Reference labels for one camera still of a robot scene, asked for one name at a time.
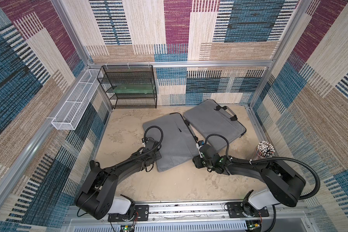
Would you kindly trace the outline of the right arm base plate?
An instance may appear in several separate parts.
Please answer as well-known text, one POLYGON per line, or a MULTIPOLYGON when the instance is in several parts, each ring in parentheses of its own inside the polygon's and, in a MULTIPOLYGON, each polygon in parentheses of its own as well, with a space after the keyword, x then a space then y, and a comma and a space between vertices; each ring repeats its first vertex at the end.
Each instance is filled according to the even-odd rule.
POLYGON ((243 204, 240 201, 228 202, 224 205, 224 209, 228 212, 230 218, 269 217, 267 208, 257 210, 249 204, 243 204))

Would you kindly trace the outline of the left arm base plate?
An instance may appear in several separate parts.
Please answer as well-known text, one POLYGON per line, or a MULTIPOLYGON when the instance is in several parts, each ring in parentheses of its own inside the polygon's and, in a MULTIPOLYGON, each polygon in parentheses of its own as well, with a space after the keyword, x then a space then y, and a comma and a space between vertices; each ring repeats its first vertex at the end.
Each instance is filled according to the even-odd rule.
POLYGON ((108 214, 108 222, 148 221, 149 205, 134 205, 126 214, 108 214))

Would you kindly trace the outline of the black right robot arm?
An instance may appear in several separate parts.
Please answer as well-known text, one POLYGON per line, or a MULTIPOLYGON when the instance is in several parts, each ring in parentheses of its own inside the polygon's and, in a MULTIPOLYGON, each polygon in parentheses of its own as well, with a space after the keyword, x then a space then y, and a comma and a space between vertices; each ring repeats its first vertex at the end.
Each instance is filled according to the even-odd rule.
POLYGON ((226 153, 221 156, 207 140, 200 140, 196 147, 199 155, 193 158, 193 163, 198 169, 206 168, 208 172, 221 175, 246 176, 258 179, 266 188, 251 190, 244 197, 238 208, 245 217, 254 217, 258 211, 267 206, 282 204, 296 207, 299 200, 315 196, 321 188, 321 180, 317 172, 309 165, 294 158, 269 157, 259 160, 237 159, 226 153), (307 169, 315 180, 313 190, 302 194, 306 180, 297 173, 288 162, 296 163, 307 169))

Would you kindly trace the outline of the grey zippered laptop sleeve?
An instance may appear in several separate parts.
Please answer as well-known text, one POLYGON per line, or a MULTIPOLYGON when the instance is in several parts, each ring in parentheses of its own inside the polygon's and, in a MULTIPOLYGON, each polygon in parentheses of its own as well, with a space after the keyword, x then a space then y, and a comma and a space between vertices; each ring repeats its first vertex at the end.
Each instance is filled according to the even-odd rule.
POLYGON ((198 138, 180 113, 171 113, 143 124, 147 137, 159 141, 160 131, 157 128, 150 129, 151 126, 160 127, 163 131, 159 150, 161 158, 156 161, 158 172, 167 171, 199 155, 196 147, 198 138))

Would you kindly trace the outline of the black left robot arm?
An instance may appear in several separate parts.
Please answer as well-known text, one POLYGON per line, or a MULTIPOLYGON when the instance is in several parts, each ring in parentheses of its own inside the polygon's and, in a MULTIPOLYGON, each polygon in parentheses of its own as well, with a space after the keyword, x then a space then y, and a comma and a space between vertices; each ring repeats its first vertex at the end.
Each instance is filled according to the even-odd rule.
POLYGON ((131 175, 154 167, 161 158, 160 149, 163 141, 163 130, 158 126, 150 126, 145 130, 143 147, 132 153, 125 161, 116 165, 101 168, 95 160, 90 161, 90 172, 81 189, 76 194, 74 204, 95 219, 102 219, 112 209, 116 189, 119 183, 131 175))

